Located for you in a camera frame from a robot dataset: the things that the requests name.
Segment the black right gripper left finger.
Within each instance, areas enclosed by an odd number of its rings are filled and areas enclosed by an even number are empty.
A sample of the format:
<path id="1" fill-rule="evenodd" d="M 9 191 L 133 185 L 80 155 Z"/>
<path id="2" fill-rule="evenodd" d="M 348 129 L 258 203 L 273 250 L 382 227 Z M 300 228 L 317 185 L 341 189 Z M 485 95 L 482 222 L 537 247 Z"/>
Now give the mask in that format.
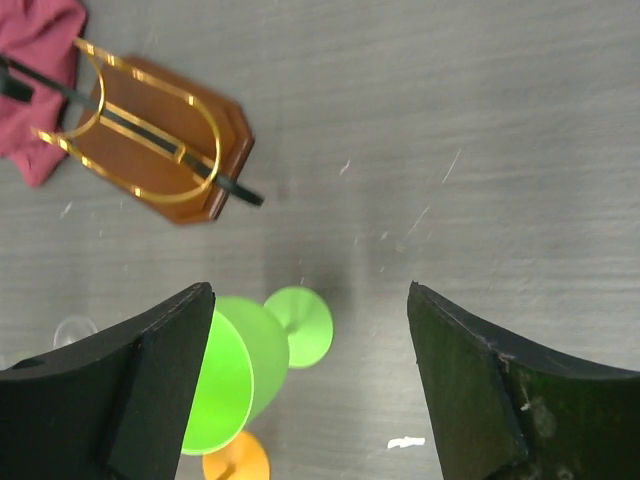
<path id="1" fill-rule="evenodd" d="M 2 371 L 2 478 L 174 478 L 214 304 L 195 283 Z"/>

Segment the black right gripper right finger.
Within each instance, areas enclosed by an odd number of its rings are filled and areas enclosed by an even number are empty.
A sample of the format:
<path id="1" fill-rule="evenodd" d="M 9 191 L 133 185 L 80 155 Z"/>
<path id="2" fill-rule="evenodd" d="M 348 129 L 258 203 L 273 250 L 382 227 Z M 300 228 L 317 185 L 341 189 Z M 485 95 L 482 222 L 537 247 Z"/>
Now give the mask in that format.
<path id="1" fill-rule="evenodd" d="M 639 375 L 536 343 L 412 283 L 410 334 L 447 479 L 635 479 Z"/>

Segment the clear wine glass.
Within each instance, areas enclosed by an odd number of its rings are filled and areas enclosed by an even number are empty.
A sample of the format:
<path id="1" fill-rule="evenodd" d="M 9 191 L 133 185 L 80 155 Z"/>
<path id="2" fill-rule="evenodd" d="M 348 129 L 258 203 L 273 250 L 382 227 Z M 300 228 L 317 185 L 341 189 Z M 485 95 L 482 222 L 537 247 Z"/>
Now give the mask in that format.
<path id="1" fill-rule="evenodd" d="M 87 316 L 71 315 L 57 326 L 53 348 L 58 349 L 90 337 L 98 332 L 96 324 Z"/>

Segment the green plastic wine glass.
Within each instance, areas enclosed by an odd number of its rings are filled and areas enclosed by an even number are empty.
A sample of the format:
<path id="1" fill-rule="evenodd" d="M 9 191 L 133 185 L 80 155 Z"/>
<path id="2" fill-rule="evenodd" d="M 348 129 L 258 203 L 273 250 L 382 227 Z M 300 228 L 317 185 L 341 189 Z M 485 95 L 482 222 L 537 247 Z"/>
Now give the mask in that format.
<path id="1" fill-rule="evenodd" d="M 307 287 L 281 288 L 262 303 L 218 297 L 181 453 L 230 444 L 274 400 L 288 372 L 321 361 L 333 337 L 327 302 Z"/>

